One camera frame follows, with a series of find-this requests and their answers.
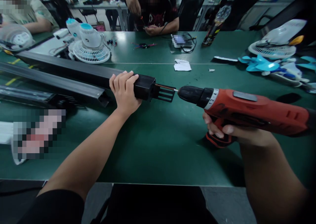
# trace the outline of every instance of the red cordless drill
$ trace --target red cordless drill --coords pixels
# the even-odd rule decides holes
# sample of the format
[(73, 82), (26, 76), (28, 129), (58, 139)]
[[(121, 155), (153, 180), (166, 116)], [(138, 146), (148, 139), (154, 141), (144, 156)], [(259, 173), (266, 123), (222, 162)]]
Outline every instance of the red cordless drill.
[[(307, 135), (316, 119), (314, 110), (229, 89), (184, 86), (179, 89), (178, 96), (204, 108), (220, 130), (231, 124), (297, 137)], [(221, 139), (208, 132), (206, 138), (218, 148), (237, 139), (227, 134)]]

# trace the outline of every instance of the person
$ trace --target person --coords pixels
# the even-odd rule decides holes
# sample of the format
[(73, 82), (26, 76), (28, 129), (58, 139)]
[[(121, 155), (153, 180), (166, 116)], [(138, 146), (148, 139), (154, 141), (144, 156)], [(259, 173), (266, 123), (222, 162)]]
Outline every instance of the person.
[[(117, 108), (59, 166), (18, 222), (81, 223), (84, 202), (107, 162), (123, 124), (141, 105), (138, 79), (126, 71), (109, 80)], [(308, 191), (289, 166), (280, 144), (267, 131), (226, 125), (222, 130), (203, 114), (210, 134), (238, 138), (247, 195), (258, 223), (289, 223)], [(102, 223), (216, 223), (199, 187), (114, 184)]]
[(125, 0), (135, 14), (136, 31), (146, 31), (150, 36), (170, 34), (179, 29), (176, 0)]
[(55, 32), (59, 26), (48, 9), (40, 0), (29, 0), (29, 4), (22, 6), (23, 10), (2, 15), (2, 26), (8, 24), (20, 24), (25, 26), (32, 34), (41, 32)]
[(115, 9), (105, 10), (106, 18), (109, 21), (111, 31), (116, 30), (116, 22), (118, 21), (119, 13)]

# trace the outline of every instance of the desk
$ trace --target desk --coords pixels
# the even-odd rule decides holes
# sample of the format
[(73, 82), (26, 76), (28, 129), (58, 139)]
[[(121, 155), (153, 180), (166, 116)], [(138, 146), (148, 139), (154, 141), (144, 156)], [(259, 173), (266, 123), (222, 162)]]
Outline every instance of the desk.
[[(211, 63), (218, 55), (236, 58), (254, 41), (258, 32), (220, 32), (210, 47), (201, 47), (206, 32), (192, 32), (197, 36), (197, 46), (191, 54), (170, 53), (171, 40), (149, 38), (144, 32), (105, 32), (116, 35), (118, 46), (112, 49), (110, 60), (104, 66), (154, 76), (157, 82), (179, 88), (184, 85), (235, 89), (260, 94), (270, 99), (290, 92), (302, 99), (298, 106), (314, 107), (315, 95), (271, 81), (235, 67)], [(131, 42), (157, 43), (149, 49), (135, 49)], [(1, 54), (0, 58), (14, 61), (13, 56)], [(174, 59), (188, 60), (192, 71), (174, 71)], [(304, 71), (313, 76), (313, 71)], [(0, 74), (3, 84), (11, 77)], [(24, 82), (20, 88), (44, 90), (34, 83)], [(14, 115), (25, 105), (8, 101), (0, 103), (0, 121), (12, 122)], [(47, 154), (48, 159), (29, 160), (20, 166), (12, 161), (9, 147), (0, 147), (0, 179), (47, 180), (66, 156), (90, 135), (115, 109), (88, 106), (78, 110), (66, 121), (58, 141)], [(121, 129), (114, 148), (98, 181), (117, 183), (178, 184), (205, 186), (243, 186), (243, 168), (238, 144), (212, 152), (200, 143), (206, 126), (203, 110), (175, 97), (172, 103), (160, 100), (144, 101)], [(308, 184), (314, 162), (312, 138), (289, 138), (276, 135), (284, 153), (299, 179)]]
[(78, 0), (78, 2), (75, 3), (74, 5), (69, 5), (69, 8), (77, 9), (77, 10), (91, 10), (91, 9), (117, 10), (122, 31), (127, 31), (127, 9), (128, 8), (125, 2), (120, 1), (119, 5), (117, 5), (116, 3), (110, 4), (107, 1), (103, 1), (99, 5), (84, 5), (83, 4), (84, 1), (86, 0)]
[[(204, 0), (203, 5), (202, 5), (202, 13), (201, 16), (197, 22), (197, 26), (195, 28), (195, 31), (199, 31), (202, 23), (204, 22), (204, 18), (206, 15), (206, 12), (208, 9), (219, 5), (221, 0), (214, 0), (214, 2), (209, 2), (208, 0)], [(250, 10), (245, 14), (245, 16), (243, 17), (243, 19), (240, 21), (239, 27), (244, 23), (244, 21), (246, 20), (246, 18), (248, 17), (248, 15), (251, 13), (251, 11), (255, 8), (260, 8), (260, 7), (266, 7), (266, 8), (271, 8), (271, 7), (283, 7), (283, 6), (287, 6), (291, 3), (291, 1), (282, 1), (279, 0), (277, 2), (262, 2), (262, 1), (258, 1), (255, 3), (255, 5), (250, 8)]]

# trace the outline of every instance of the drill chuck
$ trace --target drill chuck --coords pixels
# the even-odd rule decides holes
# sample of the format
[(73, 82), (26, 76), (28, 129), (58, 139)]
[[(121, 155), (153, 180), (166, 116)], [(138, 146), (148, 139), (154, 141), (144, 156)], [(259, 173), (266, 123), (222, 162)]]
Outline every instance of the drill chuck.
[(178, 96), (190, 103), (205, 108), (213, 94), (213, 88), (198, 88), (193, 86), (183, 86), (178, 91)]

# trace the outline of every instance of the forearm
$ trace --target forearm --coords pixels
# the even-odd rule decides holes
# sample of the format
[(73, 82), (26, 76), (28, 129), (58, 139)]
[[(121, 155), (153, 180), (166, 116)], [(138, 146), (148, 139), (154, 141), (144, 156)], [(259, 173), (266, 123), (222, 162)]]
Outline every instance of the forearm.
[(36, 33), (41, 33), (41, 32), (51, 32), (52, 27), (51, 24), (46, 25), (46, 24), (41, 24), (40, 22), (31, 22), (24, 24), (31, 34), (36, 34)]
[(169, 22), (166, 27), (164, 28), (164, 26), (162, 27), (158, 27), (157, 28), (157, 32), (161, 32), (161, 35), (165, 35), (165, 34), (171, 34), (172, 32), (176, 32), (179, 30), (179, 18), (177, 17), (176, 19), (174, 19), (173, 21)]
[(240, 145), (247, 195), (258, 223), (290, 221), (308, 191), (288, 164), (278, 143), (267, 147)]
[(99, 177), (116, 137), (127, 120), (115, 110), (59, 166), (39, 195), (53, 189), (67, 189), (84, 200)]

